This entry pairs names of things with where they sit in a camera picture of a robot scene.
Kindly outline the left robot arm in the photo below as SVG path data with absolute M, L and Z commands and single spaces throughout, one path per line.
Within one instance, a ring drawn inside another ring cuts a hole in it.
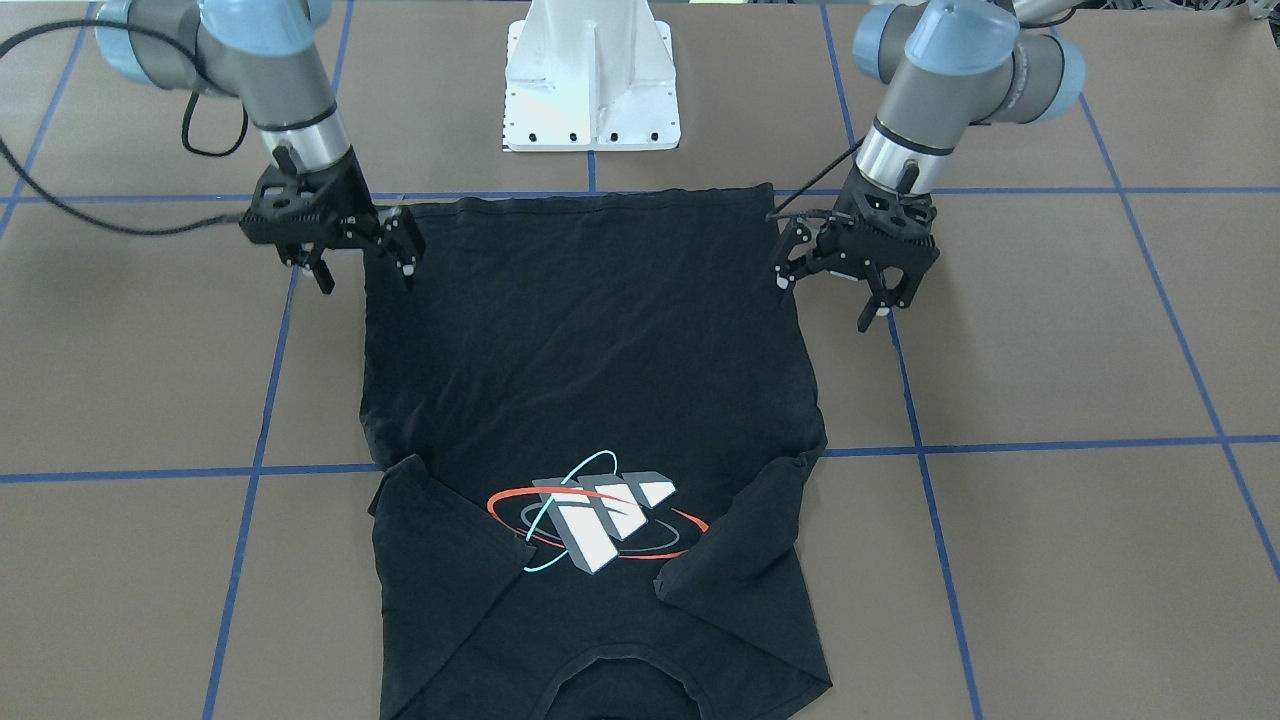
M 1078 46 L 1044 35 L 1066 1 L 928 1 L 873 6 L 852 54 L 886 87 L 870 127 L 847 151 L 852 168 L 828 210 L 773 211 L 780 290 L 828 272 L 861 281 L 858 329 L 908 307 L 940 256 L 932 191 L 973 126 L 1033 124 L 1062 115 L 1085 86 Z

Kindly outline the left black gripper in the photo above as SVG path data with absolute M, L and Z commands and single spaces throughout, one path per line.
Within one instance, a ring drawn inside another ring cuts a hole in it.
M 877 184 L 841 190 L 813 249 L 813 224 L 788 218 L 774 246 L 774 278 L 783 293 L 819 272 L 864 279 L 869 299 L 858 316 L 858 332 L 893 309 L 906 307 L 901 286 L 915 286 L 940 258 L 932 233 L 937 217 L 931 193 L 901 195 Z

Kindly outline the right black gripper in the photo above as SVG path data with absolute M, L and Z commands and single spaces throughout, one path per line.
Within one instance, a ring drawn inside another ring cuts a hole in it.
M 239 218 L 239 228 L 250 242 L 275 247 L 283 263 L 300 263 L 324 295 L 335 288 L 324 254 L 374 249 L 381 234 L 378 209 L 358 165 L 293 176 L 269 167 Z M 385 209 L 385 251 L 394 259 L 404 288 L 412 291 L 425 241 L 407 208 Z

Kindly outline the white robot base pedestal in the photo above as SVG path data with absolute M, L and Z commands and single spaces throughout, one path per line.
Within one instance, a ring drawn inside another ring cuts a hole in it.
M 639 152 L 681 141 L 672 32 L 646 1 L 534 1 L 506 32 L 507 152 Z

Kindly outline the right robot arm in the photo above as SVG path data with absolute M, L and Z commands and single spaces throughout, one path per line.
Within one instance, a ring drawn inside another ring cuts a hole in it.
M 269 156 L 238 224 L 330 293 L 328 250 L 360 250 L 412 287 L 425 243 L 404 206 L 379 208 L 337 106 L 315 35 L 328 1 L 106 1 L 104 59 L 142 85 L 239 100 Z

